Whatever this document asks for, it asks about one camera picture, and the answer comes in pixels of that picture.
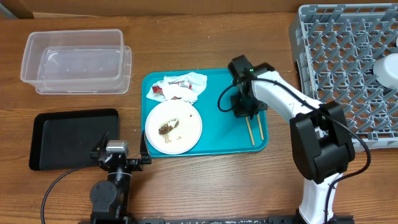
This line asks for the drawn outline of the grey ceramic bowl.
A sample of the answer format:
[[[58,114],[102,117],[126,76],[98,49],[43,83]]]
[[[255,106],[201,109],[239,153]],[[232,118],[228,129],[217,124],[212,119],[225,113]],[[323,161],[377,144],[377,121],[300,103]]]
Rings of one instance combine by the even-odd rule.
[[[398,54],[390,54],[376,61],[373,73],[376,80],[386,88],[398,87]]]

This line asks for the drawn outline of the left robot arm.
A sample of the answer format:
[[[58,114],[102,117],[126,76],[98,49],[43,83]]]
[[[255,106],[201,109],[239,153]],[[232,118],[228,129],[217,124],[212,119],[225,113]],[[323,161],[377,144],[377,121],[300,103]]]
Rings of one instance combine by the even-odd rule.
[[[141,133],[140,158],[130,159],[128,154],[127,142],[110,140],[108,133],[92,149],[90,158],[108,175],[91,188],[90,223],[136,223],[127,209],[132,173],[152,163],[145,132]]]

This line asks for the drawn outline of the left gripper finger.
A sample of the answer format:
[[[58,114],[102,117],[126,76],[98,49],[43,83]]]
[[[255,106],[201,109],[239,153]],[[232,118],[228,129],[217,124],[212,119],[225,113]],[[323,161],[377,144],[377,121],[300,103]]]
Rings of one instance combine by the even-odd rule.
[[[101,152],[103,150],[105,150],[106,145],[108,143],[108,137],[109,137],[109,132],[106,131],[101,139],[98,141],[98,143],[95,145],[95,147],[93,148],[93,152]]]
[[[145,131],[141,132],[140,155],[141,159],[150,159],[150,153],[147,146],[147,138]]]

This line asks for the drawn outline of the wooden chopstick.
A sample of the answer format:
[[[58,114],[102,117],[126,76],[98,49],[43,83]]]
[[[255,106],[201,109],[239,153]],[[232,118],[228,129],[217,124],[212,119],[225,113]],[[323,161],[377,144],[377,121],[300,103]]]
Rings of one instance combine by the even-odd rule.
[[[248,117],[245,117],[245,118],[246,118],[246,124],[247,124],[248,131],[249,131],[249,136],[251,138],[251,144],[253,146],[255,146],[255,140],[254,140],[254,136],[253,136],[253,133],[252,133],[252,129],[251,129],[251,124],[249,122],[249,118]]]
[[[262,130],[262,123],[261,123],[261,118],[259,116],[259,113],[257,114],[257,122],[258,122],[258,127],[259,127],[259,132],[260,132],[260,136],[261,136],[261,140],[264,140],[264,133]]]

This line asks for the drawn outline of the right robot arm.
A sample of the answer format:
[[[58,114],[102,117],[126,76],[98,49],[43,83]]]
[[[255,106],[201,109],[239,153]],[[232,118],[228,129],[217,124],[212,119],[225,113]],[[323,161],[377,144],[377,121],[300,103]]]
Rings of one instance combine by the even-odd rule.
[[[303,199],[292,218],[284,223],[353,223],[352,217],[333,213],[338,182],[345,177],[355,151],[342,107],[332,101],[314,100],[288,84],[268,63],[253,66],[245,57],[228,65],[231,97],[236,117],[253,118],[274,109],[289,122],[292,155],[304,178]]]

